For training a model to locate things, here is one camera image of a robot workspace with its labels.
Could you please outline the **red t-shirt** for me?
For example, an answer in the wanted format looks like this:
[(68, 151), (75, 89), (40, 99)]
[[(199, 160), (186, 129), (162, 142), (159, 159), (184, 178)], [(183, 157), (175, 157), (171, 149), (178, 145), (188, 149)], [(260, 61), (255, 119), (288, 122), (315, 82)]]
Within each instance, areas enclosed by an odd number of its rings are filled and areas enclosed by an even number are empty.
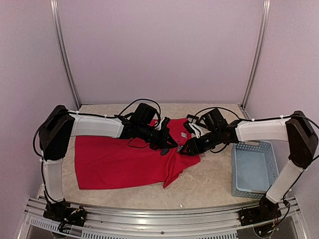
[(199, 156), (152, 150), (141, 139), (103, 136), (75, 138), (75, 173), (79, 189), (107, 190), (163, 183), (166, 188)]

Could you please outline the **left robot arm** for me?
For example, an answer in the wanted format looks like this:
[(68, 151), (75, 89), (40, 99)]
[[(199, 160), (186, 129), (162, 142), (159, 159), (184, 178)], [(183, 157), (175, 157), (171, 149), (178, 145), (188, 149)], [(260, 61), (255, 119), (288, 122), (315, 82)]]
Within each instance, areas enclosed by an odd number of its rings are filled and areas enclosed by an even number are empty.
[(64, 201), (62, 164), (71, 137), (139, 138), (152, 150), (171, 149), (177, 147), (177, 142), (170, 135), (169, 121), (145, 103), (140, 103), (132, 113), (113, 116), (80, 113), (57, 105), (34, 135), (39, 139), (40, 151), (35, 154), (40, 157), (44, 196), (47, 202), (53, 203), (50, 213), (61, 222), (70, 216), (69, 209), (61, 202)]

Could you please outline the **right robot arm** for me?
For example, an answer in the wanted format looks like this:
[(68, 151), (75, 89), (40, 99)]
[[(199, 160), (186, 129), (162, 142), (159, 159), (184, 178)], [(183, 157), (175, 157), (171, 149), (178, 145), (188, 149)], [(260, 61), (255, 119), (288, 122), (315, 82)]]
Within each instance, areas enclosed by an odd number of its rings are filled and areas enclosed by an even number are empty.
[(287, 116), (265, 119), (236, 119), (233, 122), (213, 110), (202, 117), (207, 133), (199, 132), (199, 123), (186, 122), (185, 128), (195, 134), (182, 146), (180, 154), (197, 156), (221, 144), (270, 141), (280, 158), (280, 172), (275, 182), (260, 199), (255, 217), (265, 221), (278, 208), (301, 175), (319, 157), (318, 124), (302, 111)]

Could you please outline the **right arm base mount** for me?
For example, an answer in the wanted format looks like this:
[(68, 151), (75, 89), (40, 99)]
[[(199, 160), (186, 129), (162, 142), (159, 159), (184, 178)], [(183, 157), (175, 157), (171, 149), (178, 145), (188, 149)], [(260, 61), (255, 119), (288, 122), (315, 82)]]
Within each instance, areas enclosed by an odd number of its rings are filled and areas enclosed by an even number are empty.
[(248, 226), (278, 219), (282, 216), (282, 213), (280, 209), (275, 209), (272, 212), (262, 211), (258, 206), (252, 208), (244, 207), (238, 212), (238, 215), (241, 226)]

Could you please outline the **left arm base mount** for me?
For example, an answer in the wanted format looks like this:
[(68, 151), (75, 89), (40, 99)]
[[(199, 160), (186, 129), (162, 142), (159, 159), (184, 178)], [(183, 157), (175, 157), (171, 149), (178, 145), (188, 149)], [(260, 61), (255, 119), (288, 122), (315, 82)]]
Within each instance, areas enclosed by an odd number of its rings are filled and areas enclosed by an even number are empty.
[(87, 211), (83, 206), (74, 208), (65, 201), (58, 203), (48, 202), (43, 216), (47, 219), (60, 222), (62, 224), (83, 227), (87, 217)]

